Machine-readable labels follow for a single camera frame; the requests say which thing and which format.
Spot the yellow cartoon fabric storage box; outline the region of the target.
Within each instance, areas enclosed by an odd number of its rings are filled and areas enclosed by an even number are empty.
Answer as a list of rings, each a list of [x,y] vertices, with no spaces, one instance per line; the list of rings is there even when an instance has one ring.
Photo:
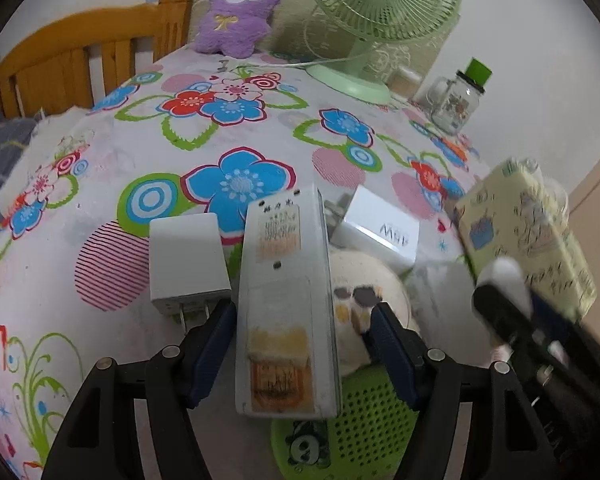
[[[596,287],[568,217],[523,162],[495,167],[456,202],[454,220],[476,272],[509,257],[564,318],[577,322],[591,309]]]

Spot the round cream bear mirror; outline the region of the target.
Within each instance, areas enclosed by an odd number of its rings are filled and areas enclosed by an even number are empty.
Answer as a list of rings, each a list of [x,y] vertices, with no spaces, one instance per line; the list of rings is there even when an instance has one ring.
[[[419,332],[400,278],[380,260],[357,250],[329,254],[339,373],[347,377],[373,362],[363,336],[376,304],[385,302],[401,325]]]

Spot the white 45W power adapter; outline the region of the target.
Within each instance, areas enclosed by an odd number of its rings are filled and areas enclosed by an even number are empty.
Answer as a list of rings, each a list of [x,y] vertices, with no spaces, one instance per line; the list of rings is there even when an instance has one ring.
[[[338,203],[324,201],[330,242],[358,250],[395,274],[410,270],[417,256],[419,221],[359,185]]]

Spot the small white charger plug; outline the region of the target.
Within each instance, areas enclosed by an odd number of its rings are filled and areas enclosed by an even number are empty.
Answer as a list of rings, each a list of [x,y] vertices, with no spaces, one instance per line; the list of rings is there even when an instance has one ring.
[[[204,324],[219,301],[230,299],[218,217],[182,214],[149,222],[150,301],[177,318],[184,332]]]

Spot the grey remote control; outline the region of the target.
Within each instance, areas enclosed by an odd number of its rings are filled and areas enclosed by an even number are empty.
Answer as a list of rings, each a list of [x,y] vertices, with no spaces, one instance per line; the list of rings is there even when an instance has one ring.
[[[315,185],[248,207],[235,405],[247,416],[294,419],[331,418],[341,408],[327,230]]]

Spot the green perforated panda basket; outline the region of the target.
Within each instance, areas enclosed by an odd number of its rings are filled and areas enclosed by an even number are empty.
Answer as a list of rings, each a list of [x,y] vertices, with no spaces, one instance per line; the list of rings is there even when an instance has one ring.
[[[285,479],[391,479],[416,420],[386,370],[369,366],[343,379],[337,417],[273,420],[272,452]]]

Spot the floral tablecloth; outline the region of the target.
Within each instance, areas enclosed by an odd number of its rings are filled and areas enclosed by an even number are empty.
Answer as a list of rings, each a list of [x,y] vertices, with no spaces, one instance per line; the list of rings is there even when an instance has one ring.
[[[37,134],[21,159],[0,202],[0,457],[16,479],[41,477],[97,359],[181,338],[150,301],[152,220],[215,214],[237,278],[253,200],[313,185],[336,202],[364,186],[417,219],[419,262],[464,266],[443,203],[489,172],[416,106],[360,102],[265,54],[188,49]]]

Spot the glass jar green lid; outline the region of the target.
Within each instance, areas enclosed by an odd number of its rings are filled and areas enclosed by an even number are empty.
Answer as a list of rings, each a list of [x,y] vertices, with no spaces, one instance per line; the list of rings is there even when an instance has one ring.
[[[453,78],[437,78],[426,93],[431,122],[449,136],[457,136],[484,95],[492,70],[472,58]]]

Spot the cotton swab container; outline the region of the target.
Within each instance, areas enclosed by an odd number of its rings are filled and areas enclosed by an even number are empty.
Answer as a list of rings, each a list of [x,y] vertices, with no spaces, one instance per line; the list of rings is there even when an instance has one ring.
[[[399,65],[387,81],[391,95],[401,102],[411,101],[421,84],[422,75],[404,65]]]

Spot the green desk fan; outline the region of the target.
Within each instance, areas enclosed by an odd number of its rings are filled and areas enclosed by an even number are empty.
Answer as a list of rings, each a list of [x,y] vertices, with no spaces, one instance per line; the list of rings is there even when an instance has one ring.
[[[339,29],[354,37],[345,58],[316,61],[306,72],[327,87],[360,101],[387,105],[391,93],[366,73],[374,47],[437,35],[460,13],[462,0],[315,0]]]

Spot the beige cartoon cardboard panel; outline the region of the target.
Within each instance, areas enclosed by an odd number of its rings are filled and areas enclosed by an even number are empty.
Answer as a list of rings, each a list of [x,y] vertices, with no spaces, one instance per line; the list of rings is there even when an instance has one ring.
[[[194,0],[188,39],[198,34],[199,22],[210,9],[209,0]],[[375,44],[365,70],[388,81],[397,68],[405,66],[419,76],[428,75],[431,67],[457,22],[425,39],[400,44]],[[330,24],[314,0],[280,0],[271,16],[272,30],[258,43],[258,49],[278,58],[344,58],[353,47],[354,37]]]

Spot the wooden chair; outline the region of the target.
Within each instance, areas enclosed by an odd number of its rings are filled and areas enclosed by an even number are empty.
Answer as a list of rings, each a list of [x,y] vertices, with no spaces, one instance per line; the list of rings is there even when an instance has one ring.
[[[157,62],[187,42],[193,0],[158,0],[71,14],[20,41],[0,61],[0,114],[56,115],[94,105],[90,51],[100,50],[106,92],[137,74],[137,43],[149,38]]]

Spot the purple plush bunny toy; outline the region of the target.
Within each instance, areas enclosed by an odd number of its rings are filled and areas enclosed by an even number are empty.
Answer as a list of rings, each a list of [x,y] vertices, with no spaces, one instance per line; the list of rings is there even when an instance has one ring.
[[[199,53],[249,58],[271,32],[270,17],[280,0],[210,0],[192,43]]]

